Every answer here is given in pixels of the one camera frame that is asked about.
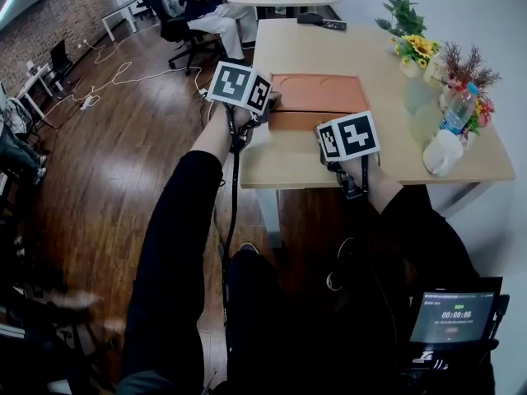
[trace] device screen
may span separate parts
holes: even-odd
[[[410,342],[479,341],[493,300],[494,293],[424,293]]]

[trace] sunflower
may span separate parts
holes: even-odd
[[[403,40],[408,41],[410,44],[414,44],[414,43],[420,42],[422,40],[422,37],[419,36],[419,35],[405,35],[402,38],[403,38]]]
[[[431,42],[426,39],[416,44],[412,43],[412,47],[417,54],[424,58],[430,58],[434,54]]]

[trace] black sleeve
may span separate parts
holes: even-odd
[[[119,393],[201,393],[203,250],[222,180],[207,152],[184,156],[150,219],[128,306]]]
[[[427,198],[418,197],[412,189],[403,188],[381,219],[420,277],[453,281],[478,276],[454,229],[431,208]]]

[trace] brick wall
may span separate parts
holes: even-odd
[[[49,51],[66,40],[66,53],[76,62],[85,52],[77,44],[94,44],[104,33],[100,20],[114,0],[41,0],[0,31],[0,81],[16,96],[27,80],[26,62],[51,63]]]

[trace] remote control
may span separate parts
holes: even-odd
[[[347,23],[342,21],[324,21],[322,27],[329,30],[347,30]]]

